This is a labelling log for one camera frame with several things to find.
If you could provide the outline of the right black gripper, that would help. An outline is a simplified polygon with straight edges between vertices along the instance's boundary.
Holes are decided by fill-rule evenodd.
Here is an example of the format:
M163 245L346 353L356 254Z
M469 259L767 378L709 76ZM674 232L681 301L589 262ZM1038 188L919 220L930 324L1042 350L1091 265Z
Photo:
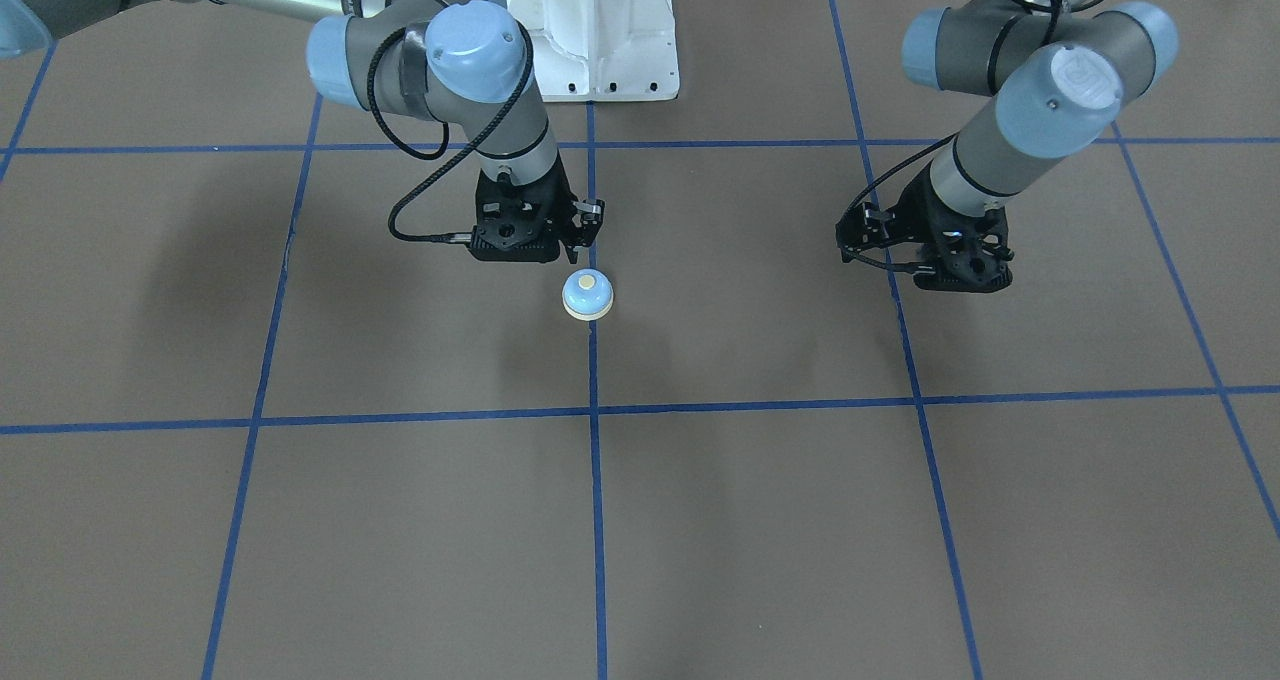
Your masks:
M604 222L605 202L576 201L563 168L553 168L529 184L512 184L504 177L494 181L481 174L476 188L476 224L485 216L504 215L545 220L562 241L568 263L576 265L581 252L595 243Z

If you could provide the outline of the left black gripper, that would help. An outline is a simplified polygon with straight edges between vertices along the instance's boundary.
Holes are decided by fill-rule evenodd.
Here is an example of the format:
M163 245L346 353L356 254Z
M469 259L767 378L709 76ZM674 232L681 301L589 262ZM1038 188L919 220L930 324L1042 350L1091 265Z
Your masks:
M891 211L878 206L851 206L836 224L836 243L842 261L872 261L869 250L892 245L890 224L906 225L908 234L925 245L927 257L968 261L989 256L1006 259L1006 214L986 210L978 216L959 213L940 197L931 174L919 172L900 193Z

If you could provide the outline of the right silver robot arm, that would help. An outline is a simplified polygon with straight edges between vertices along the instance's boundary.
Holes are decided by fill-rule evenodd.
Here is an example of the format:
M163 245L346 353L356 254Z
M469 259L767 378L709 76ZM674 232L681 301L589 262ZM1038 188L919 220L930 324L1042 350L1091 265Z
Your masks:
M248 6L310 20L310 79L332 102L370 111L379 131L412 159L390 115L458 129L465 146L399 200L389 233L404 242L460 245L497 263L575 261L600 229L600 202L575 196L534 70L532 38L506 0L3 0L3 56L51 47L58 38L157 1ZM470 231L402 231L399 215L445 173L479 161Z

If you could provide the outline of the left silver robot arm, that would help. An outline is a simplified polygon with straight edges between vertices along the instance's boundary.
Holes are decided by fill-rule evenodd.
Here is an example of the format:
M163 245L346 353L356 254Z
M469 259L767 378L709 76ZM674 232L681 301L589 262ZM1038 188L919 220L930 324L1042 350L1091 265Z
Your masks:
M1100 138L1176 61L1178 26L1161 6L1105 0L969 0L911 20L901 45L910 82L972 95L983 108L919 152L925 166L881 209L872 182L840 219L846 264L916 245L914 263L881 269L919 277L992 274L1012 260L1007 205Z

